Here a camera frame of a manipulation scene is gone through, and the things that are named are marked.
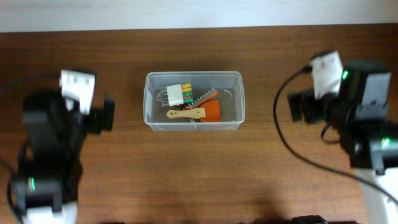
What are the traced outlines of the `clear plastic container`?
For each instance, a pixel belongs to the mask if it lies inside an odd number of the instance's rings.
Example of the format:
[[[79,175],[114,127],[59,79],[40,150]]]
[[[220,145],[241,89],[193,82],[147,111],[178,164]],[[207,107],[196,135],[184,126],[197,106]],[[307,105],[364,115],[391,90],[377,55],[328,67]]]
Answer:
[[[158,92],[169,85],[190,83],[193,100],[214,88],[218,94],[211,100],[220,104],[221,122],[201,122],[194,119],[195,130],[188,118],[169,119],[169,110],[179,106],[163,107],[156,100]],[[234,130],[245,120],[245,95],[243,79],[236,71],[151,72],[146,77],[143,101],[144,122],[153,131],[224,131]]]

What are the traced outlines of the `coloured screwdriver bit set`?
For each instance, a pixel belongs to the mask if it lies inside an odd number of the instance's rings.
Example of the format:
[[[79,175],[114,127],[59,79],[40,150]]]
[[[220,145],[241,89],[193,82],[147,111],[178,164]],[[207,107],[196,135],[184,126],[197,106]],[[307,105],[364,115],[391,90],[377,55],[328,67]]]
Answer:
[[[169,85],[158,92],[156,100],[163,107],[180,106],[193,103],[193,91],[190,83]]]

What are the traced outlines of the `orange socket bit rail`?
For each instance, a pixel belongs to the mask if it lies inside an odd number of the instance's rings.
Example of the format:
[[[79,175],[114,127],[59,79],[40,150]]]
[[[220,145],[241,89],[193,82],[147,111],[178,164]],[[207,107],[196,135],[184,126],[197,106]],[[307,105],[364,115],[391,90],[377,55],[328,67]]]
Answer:
[[[194,100],[192,103],[188,105],[190,109],[197,108],[201,106],[202,104],[206,103],[207,101],[213,99],[216,95],[218,94],[218,91],[216,91],[214,88],[211,90],[207,91],[205,94]]]

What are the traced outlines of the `orange scraper wooden handle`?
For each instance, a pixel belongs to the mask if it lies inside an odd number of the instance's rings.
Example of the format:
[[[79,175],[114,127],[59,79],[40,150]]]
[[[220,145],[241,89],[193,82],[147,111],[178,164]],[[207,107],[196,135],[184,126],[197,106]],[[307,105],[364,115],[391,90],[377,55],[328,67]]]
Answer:
[[[190,110],[169,110],[166,114],[169,119],[192,118],[201,122],[221,122],[220,104],[218,100],[208,101],[203,105]]]

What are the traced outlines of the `orange black long-nose pliers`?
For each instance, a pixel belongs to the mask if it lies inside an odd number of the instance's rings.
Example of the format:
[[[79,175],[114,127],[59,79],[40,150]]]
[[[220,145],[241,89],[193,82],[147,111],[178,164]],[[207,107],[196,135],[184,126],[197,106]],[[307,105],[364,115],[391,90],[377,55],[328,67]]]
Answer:
[[[180,105],[177,109],[178,109],[179,111],[190,110],[189,107],[186,107],[186,106],[184,106],[184,105]],[[195,120],[194,120],[193,118],[188,118],[188,121],[193,125],[193,127],[194,127],[195,130],[198,129],[198,126],[196,125]]]

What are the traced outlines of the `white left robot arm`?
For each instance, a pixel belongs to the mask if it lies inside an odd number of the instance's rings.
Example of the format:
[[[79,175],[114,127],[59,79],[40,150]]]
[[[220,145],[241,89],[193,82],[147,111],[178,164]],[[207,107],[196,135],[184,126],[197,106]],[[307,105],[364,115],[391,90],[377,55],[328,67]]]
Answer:
[[[28,140],[18,154],[18,169],[7,184],[7,202],[19,223],[76,223],[80,152],[89,133],[113,126],[115,102],[88,115],[67,109],[59,90],[39,91],[23,104]]]

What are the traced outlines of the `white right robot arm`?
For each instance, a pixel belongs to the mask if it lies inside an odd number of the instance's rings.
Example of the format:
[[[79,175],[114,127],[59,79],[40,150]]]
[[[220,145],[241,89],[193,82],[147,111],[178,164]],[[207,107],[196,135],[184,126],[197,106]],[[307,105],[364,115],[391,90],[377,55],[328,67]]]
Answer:
[[[294,121],[324,121],[349,157],[354,174],[294,156],[316,168],[360,182],[369,223],[397,223],[397,123],[387,120],[391,73],[367,60],[346,62],[338,70],[307,65],[289,77],[311,73],[313,88],[288,94]]]

